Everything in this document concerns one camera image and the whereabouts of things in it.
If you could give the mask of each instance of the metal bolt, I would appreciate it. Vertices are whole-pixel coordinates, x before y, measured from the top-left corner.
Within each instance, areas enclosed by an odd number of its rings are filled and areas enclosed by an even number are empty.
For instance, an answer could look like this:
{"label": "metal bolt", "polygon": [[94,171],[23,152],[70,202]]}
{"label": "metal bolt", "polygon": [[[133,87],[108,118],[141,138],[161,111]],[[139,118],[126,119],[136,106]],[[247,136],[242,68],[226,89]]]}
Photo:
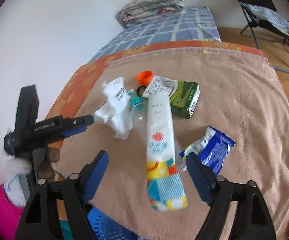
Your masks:
{"label": "metal bolt", "polygon": [[77,179],[79,178],[79,174],[78,173],[72,173],[70,176],[69,176],[70,179]]}
{"label": "metal bolt", "polygon": [[46,179],[39,179],[38,180],[38,184],[39,185],[43,185],[43,184],[45,184],[46,183]]}
{"label": "metal bolt", "polygon": [[216,178],[217,178],[217,181],[225,181],[225,177],[222,175],[218,175]]}
{"label": "metal bolt", "polygon": [[256,187],[257,186],[257,184],[253,180],[248,181],[248,185],[251,186],[251,187]]}

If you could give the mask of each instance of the orange cup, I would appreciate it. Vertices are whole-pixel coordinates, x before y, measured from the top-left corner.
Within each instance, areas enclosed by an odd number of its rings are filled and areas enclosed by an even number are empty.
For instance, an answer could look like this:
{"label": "orange cup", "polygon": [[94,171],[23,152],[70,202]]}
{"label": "orange cup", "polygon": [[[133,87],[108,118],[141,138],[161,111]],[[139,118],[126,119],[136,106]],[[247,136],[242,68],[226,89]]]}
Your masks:
{"label": "orange cup", "polygon": [[147,87],[153,78],[153,73],[150,70],[143,71],[137,75],[137,80],[141,86]]}

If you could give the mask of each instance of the tan blanket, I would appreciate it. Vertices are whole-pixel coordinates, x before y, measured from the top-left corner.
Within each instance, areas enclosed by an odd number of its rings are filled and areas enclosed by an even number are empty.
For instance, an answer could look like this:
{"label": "tan blanket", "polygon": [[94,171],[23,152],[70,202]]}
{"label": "tan blanket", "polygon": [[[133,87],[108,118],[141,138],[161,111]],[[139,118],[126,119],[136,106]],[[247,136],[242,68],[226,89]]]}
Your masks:
{"label": "tan blanket", "polygon": [[[166,49],[143,53],[107,67],[77,113],[93,114],[102,104],[101,84],[119,76],[127,89],[137,88],[136,75],[155,74],[200,84],[200,98],[191,119],[174,116],[174,133],[183,146],[200,138],[207,125],[235,142],[221,174],[233,182],[255,180],[278,232],[289,209],[289,105],[267,58],[226,49]],[[135,130],[126,141],[114,139],[104,124],[65,140],[58,171],[79,172],[100,150],[109,166],[92,203],[138,235],[148,239],[194,239],[209,207],[203,203],[187,172],[182,174],[189,206],[185,210],[152,209],[146,192],[146,149]],[[234,218],[232,204],[222,238]]]}

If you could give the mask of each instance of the blue plastic basket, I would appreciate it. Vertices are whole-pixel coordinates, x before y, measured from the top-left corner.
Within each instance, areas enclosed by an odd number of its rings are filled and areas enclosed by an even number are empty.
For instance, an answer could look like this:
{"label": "blue plastic basket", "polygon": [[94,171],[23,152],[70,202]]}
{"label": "blue plastic basket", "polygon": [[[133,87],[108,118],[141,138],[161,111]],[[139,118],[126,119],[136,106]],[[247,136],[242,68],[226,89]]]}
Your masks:
{"label": "blue plastic basket", "polygon": [[98,240],[137,240],[138,236],[118,224],[99,209],[92,208],[88,213],[89,222]]}

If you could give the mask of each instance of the chair seat cushion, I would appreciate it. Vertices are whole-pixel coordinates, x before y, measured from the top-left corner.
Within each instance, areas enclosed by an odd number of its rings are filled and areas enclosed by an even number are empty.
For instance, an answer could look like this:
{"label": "chair seat cushion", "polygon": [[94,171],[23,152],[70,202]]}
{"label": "chair seat cushion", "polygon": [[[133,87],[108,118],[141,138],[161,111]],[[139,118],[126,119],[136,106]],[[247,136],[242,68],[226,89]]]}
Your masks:
{"label": "chair seat cushion", "polygon": [[278,31],[289,36],[289,22],[278,15],[275,11],[266,7],[251,5],[247,3],[242,3],[242,6],[252,17],[252,20],[258,23],[260,21],[268,21]]}

